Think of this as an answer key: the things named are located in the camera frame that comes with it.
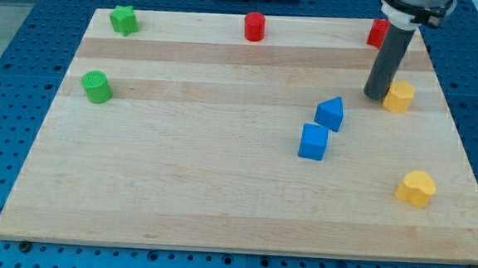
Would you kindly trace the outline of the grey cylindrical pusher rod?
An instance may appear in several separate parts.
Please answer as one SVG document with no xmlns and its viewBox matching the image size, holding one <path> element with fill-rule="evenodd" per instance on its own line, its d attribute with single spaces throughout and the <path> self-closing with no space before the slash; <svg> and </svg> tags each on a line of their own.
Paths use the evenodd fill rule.
<svg viewBox="0 0 478 268">
<path fill-rule="evenodd" d="M 363 90 L 368 98 L 376 101 L 385 98 L 414 34 L 414 30 L 399 29 L 390 23 Z"/>
</svg>

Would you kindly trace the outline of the robot wrist flange with clamp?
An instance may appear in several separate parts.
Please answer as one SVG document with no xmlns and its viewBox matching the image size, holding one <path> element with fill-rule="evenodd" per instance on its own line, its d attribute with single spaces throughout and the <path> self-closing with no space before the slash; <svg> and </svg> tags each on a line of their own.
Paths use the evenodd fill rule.
<svg viewBox="0 0 478 268">
<path fill-rule="evenodd" d="M 380 0 L 382 13 L 399 29 L 438 28 L 456 9 L 456 0 Z"/>
</svg>

